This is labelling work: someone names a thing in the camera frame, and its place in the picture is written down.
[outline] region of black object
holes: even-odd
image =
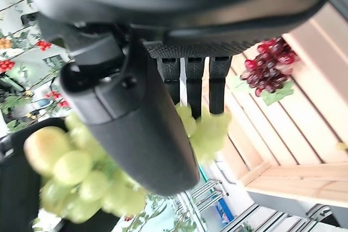
[[[146,189],[160,195],[190,189],[199,180],[198,168],[153,59],[134,33],[125,53],[122,67],[100,80],[67,64],[60,78],[65,97],[107,152]]]
[[[40,176],[30,167],[24,155],[23,145],[33,132],[46,127],[57,126],[65,131],[64,121],[50,118],[26,129],[9,134],[0,140],[0,231],[32,232],[32,221],[39,212]],[[83,226],[62,221],[63,227],[85,232],[110,232],[119,218],[102,211]]]
[[[131,24],[153,58],[226,57],[292,30],[327,0],[34,0],[67,23]]]

